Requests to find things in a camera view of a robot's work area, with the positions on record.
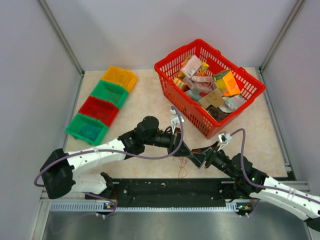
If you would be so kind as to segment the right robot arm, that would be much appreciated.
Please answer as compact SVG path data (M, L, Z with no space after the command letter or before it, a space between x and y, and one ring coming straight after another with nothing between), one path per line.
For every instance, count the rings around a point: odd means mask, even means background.
M320 197L289 187L254 168L244 157L244 146L242 143L240 153L229 158L216 142L191 150L188 158L199 168L214 166L234 180L233 185L220 187L223 199L254 198L266 201L294 214L309 228L319 231Z

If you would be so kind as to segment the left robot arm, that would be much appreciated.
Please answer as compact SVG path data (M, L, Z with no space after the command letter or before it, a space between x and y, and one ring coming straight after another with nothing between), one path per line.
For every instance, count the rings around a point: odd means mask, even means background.
M111 178L104 172L88 174L89 170L131 157L143 159L146 145L166 149L169 157L193 157L183 138L182 127L170 126L163 131L156 117L147 116L135 129L105 144L74 152L54 150L41 167L40 177L51 200L69 193L90 193L106 199L114 191Z

